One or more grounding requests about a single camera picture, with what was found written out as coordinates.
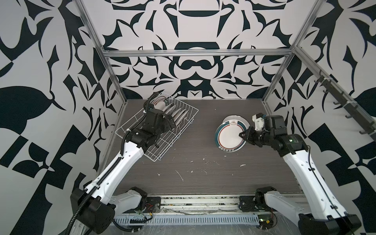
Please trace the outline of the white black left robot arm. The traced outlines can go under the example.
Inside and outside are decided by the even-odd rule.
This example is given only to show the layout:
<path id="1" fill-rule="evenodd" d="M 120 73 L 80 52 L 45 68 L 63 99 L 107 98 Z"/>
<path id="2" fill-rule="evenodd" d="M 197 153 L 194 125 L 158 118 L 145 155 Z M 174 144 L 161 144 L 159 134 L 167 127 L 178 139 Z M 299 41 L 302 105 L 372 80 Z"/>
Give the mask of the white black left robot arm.
<path id="1" fill-rule="evenodd" d="M 167 104 L 158 107 L 157 100 L 160 92 L 154 92 L 143 105 L 143 115 L 128 129 L 121 140 L 121 146 L 116 157 L 103 172 L 85 189 L 76 189 L 70 196 L 73 216 L 70 219 L 65 234 L 71 234 L 75 222 L 84 224 L 86 234 L 103 233 L 111 224 L 118 226 L 115 217 L 128 210 L 142 211 L 146 204 L 147 193 L 137 187 L 126 193 L 114 196 L 114 192 L 132 168 L 132 166 L 148 150 L 160 148 L 160 138 L 163 134 L 175 129 L 179 118 L 172 115 Z"/>

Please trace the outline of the stack of unloaded plates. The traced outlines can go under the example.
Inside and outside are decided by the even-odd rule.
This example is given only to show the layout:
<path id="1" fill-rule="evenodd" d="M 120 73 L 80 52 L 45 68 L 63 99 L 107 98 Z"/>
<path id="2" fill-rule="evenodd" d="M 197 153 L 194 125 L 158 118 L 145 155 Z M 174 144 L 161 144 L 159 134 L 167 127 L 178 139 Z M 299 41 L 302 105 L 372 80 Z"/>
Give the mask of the stack of unloaded plates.
<path id="1" fill-rule="evenodd" d="M 237 115 L 227 116 L 222 122 L 225 123 L 233 119 L 241 121 L 246 126 L 246 129 L 250 126 L 249 122 L 245 118 Z"/>

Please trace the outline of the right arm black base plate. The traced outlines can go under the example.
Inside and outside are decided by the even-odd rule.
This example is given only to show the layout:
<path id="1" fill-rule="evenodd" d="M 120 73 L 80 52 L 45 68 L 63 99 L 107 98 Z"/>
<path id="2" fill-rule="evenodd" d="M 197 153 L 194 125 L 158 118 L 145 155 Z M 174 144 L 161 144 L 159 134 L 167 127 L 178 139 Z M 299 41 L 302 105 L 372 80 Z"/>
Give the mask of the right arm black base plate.
<path id="1" fill-rule="evenodd" d="M 239 197 L 239 209 L 242 212 L 264 212 L 265 209 L 256 202 L 254 196 L 240 196 Z"/>

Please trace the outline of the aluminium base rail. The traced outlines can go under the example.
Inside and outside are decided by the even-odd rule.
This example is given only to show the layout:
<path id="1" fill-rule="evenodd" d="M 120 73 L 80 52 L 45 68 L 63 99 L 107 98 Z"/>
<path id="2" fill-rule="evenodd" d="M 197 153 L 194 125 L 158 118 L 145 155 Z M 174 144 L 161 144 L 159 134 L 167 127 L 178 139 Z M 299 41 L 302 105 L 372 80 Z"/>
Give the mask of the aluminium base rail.
<path id="1" fill-rule="evenodd" d="M 303 201 L 301 195 L 282 195 L 277 191 L 268 191 L 266 193 L 257 193 L 255 197 L 265 212 L 281 212 L 282 206 L 300 213 L 312 213 L 322 211 L 329 205 L 327 199 L 323 196 L 315 198 L 309 195 Z M 172 211 L 235 211 L 239 209 L 239 195 L 173 195 L 161 196 L 161 208 Z M 125 194 L 114 196 L 110 199 L 109 208 L 115 210 L 115 215 L 121 213 L 143 213 L 142 210 L 146 204 L 148 196 L 141 195 L 135 190 Z"/>

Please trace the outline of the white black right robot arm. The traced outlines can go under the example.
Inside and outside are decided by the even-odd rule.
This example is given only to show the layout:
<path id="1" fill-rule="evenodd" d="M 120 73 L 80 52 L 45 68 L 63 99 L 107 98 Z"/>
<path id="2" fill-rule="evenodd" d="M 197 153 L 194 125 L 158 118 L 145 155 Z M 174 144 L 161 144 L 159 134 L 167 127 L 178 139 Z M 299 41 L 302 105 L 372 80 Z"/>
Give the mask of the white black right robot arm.
<path id="1" fill-rule="evenodd" d="M 302 235 L 353 235 L 361 227 L 355 214 L 347 213 L 314 164 L 308 146 L 298 134 L 289 134 L 284 118 L 262 113 L 252 117 L 254 126 L 239 136 L 247 143 L 270 146 L 287 163 L 309 205 L 305 209 L 274 187 L 259 188 L 254 205 L 275 210 L 294 223 Z"/>

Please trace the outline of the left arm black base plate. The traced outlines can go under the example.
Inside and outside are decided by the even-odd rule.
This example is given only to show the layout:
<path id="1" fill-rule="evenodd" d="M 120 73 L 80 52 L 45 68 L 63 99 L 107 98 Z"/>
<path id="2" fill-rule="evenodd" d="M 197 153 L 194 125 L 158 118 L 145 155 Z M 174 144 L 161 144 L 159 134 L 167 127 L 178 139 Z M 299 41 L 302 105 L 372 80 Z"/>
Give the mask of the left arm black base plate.
<path id="1" fill-rule="evenodd" d="M 145 213 L 156 213 L 161 208 L 161 197 L 152 196 L 146 199 L 146 204 L 142 210 Z"/>

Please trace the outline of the green banner rim plate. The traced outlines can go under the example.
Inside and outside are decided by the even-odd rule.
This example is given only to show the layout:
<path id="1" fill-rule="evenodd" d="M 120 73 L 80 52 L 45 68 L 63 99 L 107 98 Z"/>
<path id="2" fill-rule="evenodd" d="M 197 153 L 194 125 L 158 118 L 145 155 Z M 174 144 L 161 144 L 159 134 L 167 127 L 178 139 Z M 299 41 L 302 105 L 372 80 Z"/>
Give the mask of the green banner rim plate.
<path id="1" fill-rule="evenodd" d="M 154 109 L 163 111 L 169 105 L 169 100 L 166 96 L 158 96 L 153 100 L 152 104 Z"/>

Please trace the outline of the aluminium cage frame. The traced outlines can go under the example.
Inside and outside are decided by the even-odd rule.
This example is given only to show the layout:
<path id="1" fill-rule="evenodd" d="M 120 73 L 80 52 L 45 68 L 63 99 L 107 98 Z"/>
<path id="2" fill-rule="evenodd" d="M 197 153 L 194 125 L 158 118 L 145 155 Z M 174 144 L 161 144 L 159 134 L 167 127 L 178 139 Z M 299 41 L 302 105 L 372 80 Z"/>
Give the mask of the aluminium cage frame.
<path id="1" fill-rule="evenodd" d="M 319 11 L 324 6 L 324 1 L 315 1 L 312 9 L 310 10 L 307 19 L 303 23 L 302 29 L 298 33 L 298 37 L 293 42 L 292 46 L 288 49 L 199 49 L 199 50 L 145 50 L 145 51 L 135 51 L 135 50 L 125 50 L 125 51 L 108 51 L 103 48 L 97 32 L 94 28 L 92 20 L 90 19 L 89 13 L 84 5 L 83 1 L 74 1 L 74 4 L 79 12 L 79 16 L 83 21 L 84 25 L 87 27 L 92 42 L 99 53 L 101 62 L 103 63 L 106 71 L 110 75 L 110 79 L 113 82 L 116 91 L 119 93 L 120 98 L 124 104 L 127 104 L 127 98 L 122 92 L 117 76 L 111 67 L 108 59 L 112 57 L 173 57 L 173 56 L 249 56 L 249 55 L 272 55 L 284 56 L 285 59 L 279 68 L 276 79 L 269 86 L 265 96 L 263 97 L 263 102 L 267 102 L 272 90 L 276 87 L 277 83 L 281 80 L 282 74 L 287 70 L 288 65 L 291 63 L 293 57 L 298 57 L 303 64 L 317 77 L 319 78 L 319 71 L 322 70 L 326 76 L 329 76 L 325 70 L 316 63 L 313 58 L 300 46 L 303 41 L 303 37 L 308 32 L 308 29 L 313 25 L 314 21 L 317 19 Z"/>

